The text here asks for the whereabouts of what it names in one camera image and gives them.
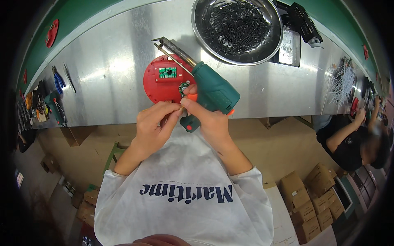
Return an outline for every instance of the stainless steel workbench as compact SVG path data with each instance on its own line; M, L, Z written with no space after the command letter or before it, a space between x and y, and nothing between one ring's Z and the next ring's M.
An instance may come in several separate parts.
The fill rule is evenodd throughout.
M233 118L349 112L348 105L337 111L335 104L328 104L330 67L346 55L330 39L322 35L324 49L312 49L302 41L299 68L269 62L252 67L225 64L197 43L190 20L192 3L171 0L148 4L98 24L65 47L35 84L43 80L47 89L54 91L51 67L58 68L67 85L59 103L68 126L135 123L138 112L153 105L142 78L147 65L162 53L151 39L166 36L196 61L210 65L241 94ZM69 86L63 63L76 93ZM363 77L357 68L356 75L359 80ZM57 127L53 117L34 124L34 128L51 127Z

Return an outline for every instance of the pliers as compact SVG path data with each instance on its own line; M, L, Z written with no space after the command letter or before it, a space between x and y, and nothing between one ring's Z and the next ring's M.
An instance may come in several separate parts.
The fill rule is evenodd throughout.
M66 83L60 77L58 71L56 70L56 67L52 67L52 73L53 73L53 77L55 79L56 90L58 91L59 94L63 94L62 88L66 87Z

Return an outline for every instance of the green soldering gun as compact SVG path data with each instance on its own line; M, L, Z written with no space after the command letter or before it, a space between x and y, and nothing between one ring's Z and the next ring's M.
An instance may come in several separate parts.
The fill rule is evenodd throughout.
M64 120L62 116L60 115L58 106L57 106L57 98L58 98L58 92L54 91L49 93L48 96L44 98L44 103L46 103L49 106L49 109L51 110L52 114L56 118L56 122L59 126L63 126Z
M183 50L173 44L165 37L153 39L152 41L160 41L160 45L154 44L161 52L171 57L174 62L181 66L186 72L194 77L197 84L197 103L209 111L220 110L223 114L228 115L233 112L232 109L240 99L241 95L234 87L225 79L223 79L210 66L200 61L197 63ZM163 46L167 47L171 52L179 56L189 66L193 68L190 72L170 54L168 54ZM200 121L194 115L182 117L180 124L188 132L194 132L200 125Z

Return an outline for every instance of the hand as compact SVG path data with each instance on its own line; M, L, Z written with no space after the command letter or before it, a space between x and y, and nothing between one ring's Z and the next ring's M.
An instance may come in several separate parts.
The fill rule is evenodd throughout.
M191 85L184 90L184 94L196 93L196 85ZM229 117L227 115L221 111L211 112L188 98L183 98L180 103L200 120L203 137L216 151L221 152L224 146L233 143L229 134Z
M360 126L365 120L365 109L361 108L357 111L354 121Z
M181 114L179 104L168 102L158 102L141 111L137 116L137 136L130 145L133 158L143 161L163 147Z
M375 96L375 107L379 107L380 104L380 98L379 96Z

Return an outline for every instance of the metal bowl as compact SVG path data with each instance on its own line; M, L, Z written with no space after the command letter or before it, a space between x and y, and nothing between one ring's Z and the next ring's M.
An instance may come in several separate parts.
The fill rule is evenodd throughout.
M220 55L210 46L207 39L202 35L202 31L206 28L202 21L203 13L206 8L223 1L233 2L235 0L195 0L193 4L193 8L191 10L191 24L198 41L204 46L204 48L217 58L227 63L241 66L258 65L273 57L282 42L283 24L278 13L278 9L270 0L244 0L252 3L256 8L258 8L264 19L271 23L271 28L263 44L250 52L236 55Z

